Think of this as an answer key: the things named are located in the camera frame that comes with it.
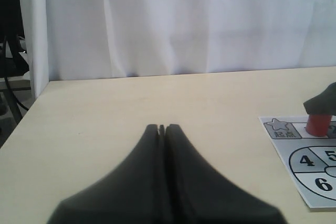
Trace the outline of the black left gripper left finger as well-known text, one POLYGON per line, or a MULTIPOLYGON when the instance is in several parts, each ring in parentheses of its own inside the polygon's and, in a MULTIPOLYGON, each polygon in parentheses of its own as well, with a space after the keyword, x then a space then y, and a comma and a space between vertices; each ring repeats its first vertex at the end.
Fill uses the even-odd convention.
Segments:
POLYGON ((61 201, 48 223, 162 223, 159 157, 158 127, 150 124, 113 171, 61 201))

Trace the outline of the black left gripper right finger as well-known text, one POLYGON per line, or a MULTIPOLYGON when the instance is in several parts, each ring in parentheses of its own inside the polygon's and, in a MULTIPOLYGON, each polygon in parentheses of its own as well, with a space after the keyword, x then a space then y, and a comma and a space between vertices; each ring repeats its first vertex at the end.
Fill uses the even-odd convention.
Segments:
POLYGON ((166 128, 165 168, 174 223, 286 223, 281 211, 225 178, 182 128, 166 128))

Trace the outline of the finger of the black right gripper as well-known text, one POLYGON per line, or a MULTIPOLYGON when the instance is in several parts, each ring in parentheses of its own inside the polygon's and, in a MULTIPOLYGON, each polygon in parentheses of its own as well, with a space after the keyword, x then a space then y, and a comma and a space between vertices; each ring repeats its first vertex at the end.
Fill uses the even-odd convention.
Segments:
POLYGON ((319 95, 307 100, 303 106, 308 115, 331 115, 335 116, 336 83, 328 87, 319 95))

